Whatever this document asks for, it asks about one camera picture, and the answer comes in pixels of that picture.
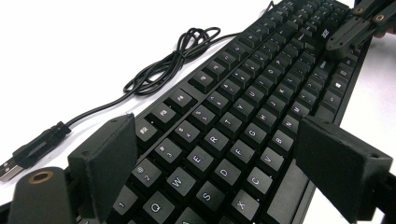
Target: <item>spacebar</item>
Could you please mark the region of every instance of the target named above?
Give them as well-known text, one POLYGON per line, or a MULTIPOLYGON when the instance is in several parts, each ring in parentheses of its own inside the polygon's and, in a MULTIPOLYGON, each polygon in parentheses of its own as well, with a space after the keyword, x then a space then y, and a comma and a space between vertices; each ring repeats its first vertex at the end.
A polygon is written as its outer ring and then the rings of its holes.
POLYGON ((262 214, 262 217, 269 223, 291 223, 307 184, 308 177, 293 160, 266 214, 262 214))

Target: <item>black cable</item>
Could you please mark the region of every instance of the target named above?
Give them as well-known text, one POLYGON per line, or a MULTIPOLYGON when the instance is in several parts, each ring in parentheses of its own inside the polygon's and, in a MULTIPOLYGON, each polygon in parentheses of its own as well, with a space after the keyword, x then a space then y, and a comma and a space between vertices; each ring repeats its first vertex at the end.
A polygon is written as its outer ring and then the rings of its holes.
POLYGON ((225 38, 236 36, 238 34, 225 35, 218 39, 213 40, 220 33, 220 28, 211 27, 208 29, 197 29, 190 28, 187 33, 183 34, 178 42, 177 49, 162 60, 153 63, 142 71, 140 71, 131 81, 129 81, 123 91, 125 94, 121 98, 106 104, 98 106, 90 111, 87 111, 77 117, 68 121, 65 126, 70 127, 74 123, 81 119, 88 117, 101 110, 110 108, 111 106, 117 105, 122 101, 126 100, 131 95, 149 95, 163 87, 169 80, 171 80, 175 74, 183 67, 184 63, 194 61, 201 55, 203 55, 209 47, 225 38), (209 35, 209 32, 216 31, 213 35, 209 35), (151 80, 154 76, 160 74, 154 80, 151 80))

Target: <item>white surface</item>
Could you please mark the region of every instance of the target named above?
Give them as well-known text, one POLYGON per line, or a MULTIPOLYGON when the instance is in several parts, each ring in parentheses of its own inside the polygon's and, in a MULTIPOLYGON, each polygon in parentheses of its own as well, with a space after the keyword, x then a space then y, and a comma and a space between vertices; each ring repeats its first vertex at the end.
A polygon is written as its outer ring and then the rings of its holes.
MULTIPOLYGON (((58 121, 67 122, 121 97, 134 74, 173 51, 189 28, 218 26, 220 35, 240 32, 268 3, 0 1, 0 162, 58 121)), ((342 123, 344 129, 394 158, 395 43, 390 35, 373 43, 342 123)), ((204 59, 185 65, 174 81, 204 59)), ((67 155, 104 122, 125 112, 137 114, 164 91, 86 119, 28 172, 43 166, 65 168, 67 155)), ((12 199, 17 180, 0 183, 0 204, 12 199)), ((304 223, 346 222, 317 191, 304 223)))

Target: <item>usb plug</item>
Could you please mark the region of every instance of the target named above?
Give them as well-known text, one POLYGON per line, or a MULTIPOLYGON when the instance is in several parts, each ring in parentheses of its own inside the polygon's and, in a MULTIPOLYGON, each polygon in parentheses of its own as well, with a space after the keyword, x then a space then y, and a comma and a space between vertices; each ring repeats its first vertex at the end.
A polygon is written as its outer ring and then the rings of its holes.
POLYGON ((42 157, 51 152, 71 130, 62 122, 47 129, 30 143, 12 153, 12 158, 0 167, 0 181, 7 182, 22 170, 35 165, 42 157))
POLYGON ((0 181, 7 182, 12 179, 15 175, 19 174, 23 168, 21 168, 14 160, 14 158, 9 159, 3 163, 0 167, 0 181))

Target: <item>keyboard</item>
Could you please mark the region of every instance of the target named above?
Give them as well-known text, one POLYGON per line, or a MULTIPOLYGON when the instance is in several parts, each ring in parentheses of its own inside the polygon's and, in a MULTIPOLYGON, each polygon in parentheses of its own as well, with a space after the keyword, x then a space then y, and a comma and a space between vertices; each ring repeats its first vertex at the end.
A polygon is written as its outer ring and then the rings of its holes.
POLYGON ((140 113, 142 156, 106 223, 302 223, 299 120, 340 124, 368 49, 326 57, 349 10, 284 0, 140 113))

